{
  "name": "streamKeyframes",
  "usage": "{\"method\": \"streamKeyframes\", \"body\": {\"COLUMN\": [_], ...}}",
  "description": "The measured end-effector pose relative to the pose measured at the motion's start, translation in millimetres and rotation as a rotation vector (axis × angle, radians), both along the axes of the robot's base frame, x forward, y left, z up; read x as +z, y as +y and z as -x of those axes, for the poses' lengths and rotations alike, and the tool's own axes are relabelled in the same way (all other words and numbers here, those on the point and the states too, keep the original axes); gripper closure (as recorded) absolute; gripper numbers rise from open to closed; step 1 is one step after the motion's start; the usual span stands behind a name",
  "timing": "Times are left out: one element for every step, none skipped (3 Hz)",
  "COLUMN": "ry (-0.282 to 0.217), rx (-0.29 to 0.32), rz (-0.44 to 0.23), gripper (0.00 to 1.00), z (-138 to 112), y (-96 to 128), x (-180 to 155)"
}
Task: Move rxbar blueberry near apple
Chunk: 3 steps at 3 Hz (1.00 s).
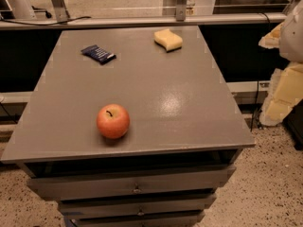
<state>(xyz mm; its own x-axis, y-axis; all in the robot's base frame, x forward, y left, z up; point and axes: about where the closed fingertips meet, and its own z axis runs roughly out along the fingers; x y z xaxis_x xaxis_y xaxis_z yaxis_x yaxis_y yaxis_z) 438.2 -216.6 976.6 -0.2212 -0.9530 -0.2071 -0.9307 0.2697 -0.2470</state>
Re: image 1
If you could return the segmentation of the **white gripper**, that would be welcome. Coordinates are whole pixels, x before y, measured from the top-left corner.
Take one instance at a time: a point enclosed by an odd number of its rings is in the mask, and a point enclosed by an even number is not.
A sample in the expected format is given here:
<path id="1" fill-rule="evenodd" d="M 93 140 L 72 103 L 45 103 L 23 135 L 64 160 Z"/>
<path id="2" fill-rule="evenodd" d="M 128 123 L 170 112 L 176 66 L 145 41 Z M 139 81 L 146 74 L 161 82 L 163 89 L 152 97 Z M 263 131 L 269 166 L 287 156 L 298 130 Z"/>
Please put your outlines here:
<path id="1" fill-rule="evenodd" d="M 258 45 L 266 49 L 279 48 L 282 26 L 283 23 L 280 23 L 274 27 L 259 40 Z M 303 64 L 292 61 L 283 71 L 276 69 L 272 74 L 258 118 L 260 124 L 277 125 L 302 99 Z"/>

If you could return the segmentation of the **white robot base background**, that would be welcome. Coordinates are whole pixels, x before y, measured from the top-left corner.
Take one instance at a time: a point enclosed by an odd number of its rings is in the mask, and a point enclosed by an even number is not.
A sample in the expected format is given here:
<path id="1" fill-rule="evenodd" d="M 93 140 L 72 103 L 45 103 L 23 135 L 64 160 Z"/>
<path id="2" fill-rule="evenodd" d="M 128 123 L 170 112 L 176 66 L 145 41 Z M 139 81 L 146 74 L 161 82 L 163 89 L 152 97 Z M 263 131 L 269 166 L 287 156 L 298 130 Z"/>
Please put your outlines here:
<path id="1" fill-rule="evenodd" d="M 8 2 L 15 19 L 36 19 L 35 12 L 29 0 L 8 0 Z"/>

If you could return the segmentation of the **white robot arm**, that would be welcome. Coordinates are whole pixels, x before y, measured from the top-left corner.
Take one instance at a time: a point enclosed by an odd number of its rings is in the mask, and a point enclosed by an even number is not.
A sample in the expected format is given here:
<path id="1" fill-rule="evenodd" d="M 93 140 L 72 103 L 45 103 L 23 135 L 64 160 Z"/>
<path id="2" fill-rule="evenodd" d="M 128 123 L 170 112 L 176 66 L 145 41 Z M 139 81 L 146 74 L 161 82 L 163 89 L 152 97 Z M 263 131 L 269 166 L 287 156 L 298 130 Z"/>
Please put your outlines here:
<path id="1" fill-rule="evenodd" d="M 279 50 L 279 55 L 288 60 L 283 70 L 276 69 L 271 76 L 268 96 L 261 107 L 259 121 L 265 126 L 275 126 L 303 99 L 303 14 L 296 6 L 258 45 Z"/>

